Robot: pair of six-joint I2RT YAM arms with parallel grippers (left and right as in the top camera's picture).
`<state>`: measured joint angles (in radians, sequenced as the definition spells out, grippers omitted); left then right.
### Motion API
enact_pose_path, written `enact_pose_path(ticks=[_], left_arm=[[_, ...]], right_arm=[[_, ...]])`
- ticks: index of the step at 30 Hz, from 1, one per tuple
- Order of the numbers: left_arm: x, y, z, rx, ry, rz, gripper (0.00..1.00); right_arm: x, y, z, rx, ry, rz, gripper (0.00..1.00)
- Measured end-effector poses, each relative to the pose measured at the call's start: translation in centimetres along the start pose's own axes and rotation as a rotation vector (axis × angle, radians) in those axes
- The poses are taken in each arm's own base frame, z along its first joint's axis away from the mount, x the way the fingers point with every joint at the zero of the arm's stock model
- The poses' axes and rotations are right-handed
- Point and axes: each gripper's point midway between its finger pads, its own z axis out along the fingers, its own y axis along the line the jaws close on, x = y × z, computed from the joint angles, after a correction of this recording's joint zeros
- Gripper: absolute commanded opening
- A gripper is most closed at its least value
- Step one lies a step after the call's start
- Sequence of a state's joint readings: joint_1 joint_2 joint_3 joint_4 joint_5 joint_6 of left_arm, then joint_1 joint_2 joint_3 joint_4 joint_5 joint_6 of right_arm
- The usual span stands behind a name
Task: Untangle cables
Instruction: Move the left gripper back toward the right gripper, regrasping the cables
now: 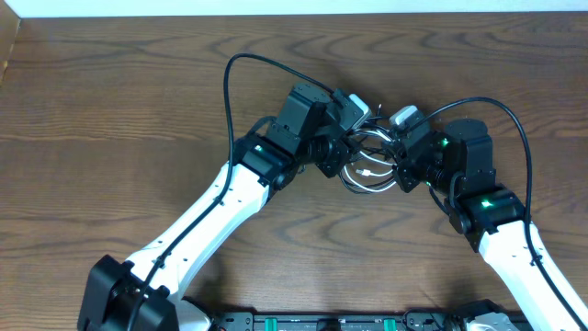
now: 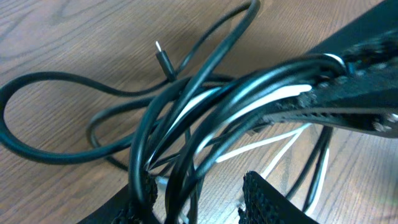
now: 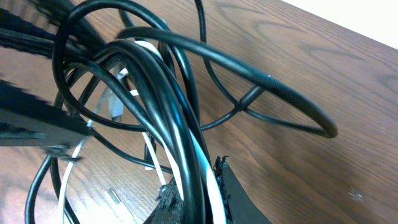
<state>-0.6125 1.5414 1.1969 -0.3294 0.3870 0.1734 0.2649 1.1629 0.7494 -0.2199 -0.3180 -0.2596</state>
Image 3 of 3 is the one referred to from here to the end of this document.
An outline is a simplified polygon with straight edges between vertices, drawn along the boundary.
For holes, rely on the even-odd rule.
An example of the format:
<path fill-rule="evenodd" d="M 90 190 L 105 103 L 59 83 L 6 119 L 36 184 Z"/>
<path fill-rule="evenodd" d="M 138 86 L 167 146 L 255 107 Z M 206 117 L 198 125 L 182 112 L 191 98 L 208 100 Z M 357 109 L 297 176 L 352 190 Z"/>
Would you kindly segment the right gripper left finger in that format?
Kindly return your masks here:
<path fill-rule="evenodd" d="M 162 185 L 158 202 L 154 211 L 144 221 L 144 224 L 182 224 L 184 221 L 184 202 L 180 197 L 175 178 Z"/>

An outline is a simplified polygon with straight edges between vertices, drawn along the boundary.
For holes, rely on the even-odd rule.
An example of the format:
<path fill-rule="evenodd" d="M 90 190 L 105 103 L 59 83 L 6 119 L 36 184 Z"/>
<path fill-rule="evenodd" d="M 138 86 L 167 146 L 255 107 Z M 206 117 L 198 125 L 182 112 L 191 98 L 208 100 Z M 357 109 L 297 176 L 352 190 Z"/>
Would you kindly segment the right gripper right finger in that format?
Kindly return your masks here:
<path fill-rule="evenodd" d="M 232 224 L 271 224 L 254 205 L 238 178 L 226 161 L 228 156 L 218 156 L 213 170 L 221 192 L 226 222 Z"/>

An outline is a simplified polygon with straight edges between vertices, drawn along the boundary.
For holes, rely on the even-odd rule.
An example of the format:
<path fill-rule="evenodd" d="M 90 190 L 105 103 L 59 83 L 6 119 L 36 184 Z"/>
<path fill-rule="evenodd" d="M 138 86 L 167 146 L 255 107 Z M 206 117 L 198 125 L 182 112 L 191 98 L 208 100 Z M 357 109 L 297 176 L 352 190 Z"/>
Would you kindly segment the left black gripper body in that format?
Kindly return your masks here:
<path fill-rule="evenodd" d="M 71 1 L 28 1 L 18 9 L 17 1 L 1 3 L 1 47 L 51 58 L 55 33 L 25 19 L 33 9 L 46 25 L 59 26 L 74 8 Z M 84 122 L 48 104 L 7 81 L 1 81 L 1 145 L 59 147 L 54 155 L 66 157 L 65 148 L 89 136 Z"/>

